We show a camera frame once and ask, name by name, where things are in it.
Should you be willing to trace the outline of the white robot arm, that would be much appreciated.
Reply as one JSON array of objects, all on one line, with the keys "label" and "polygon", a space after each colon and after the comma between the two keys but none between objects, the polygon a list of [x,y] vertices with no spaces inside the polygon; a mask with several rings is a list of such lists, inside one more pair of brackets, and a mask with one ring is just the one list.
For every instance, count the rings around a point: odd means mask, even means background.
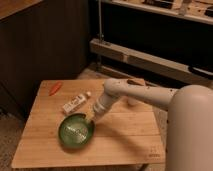
[{"label": "white robot arm", "polygon": [[151,87],[110,78],[89,118],[100,120],[122,96],[168,112],[165,171],[213,171],[213,89]]}]

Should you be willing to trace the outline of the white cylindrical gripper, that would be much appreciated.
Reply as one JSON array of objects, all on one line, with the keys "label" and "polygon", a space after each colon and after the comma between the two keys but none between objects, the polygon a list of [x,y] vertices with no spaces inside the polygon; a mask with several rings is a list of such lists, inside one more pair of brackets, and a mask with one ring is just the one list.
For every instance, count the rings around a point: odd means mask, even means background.
[{"label": "white cylindrical gripper", "polygon": [[101,96],[93,104],[93,112],[88,112],[86,114],[85,120],[90,123],[94,120],[94,117],[101,117],[106,114],[114,104],[114,98],[107,93],[102,93]]}]

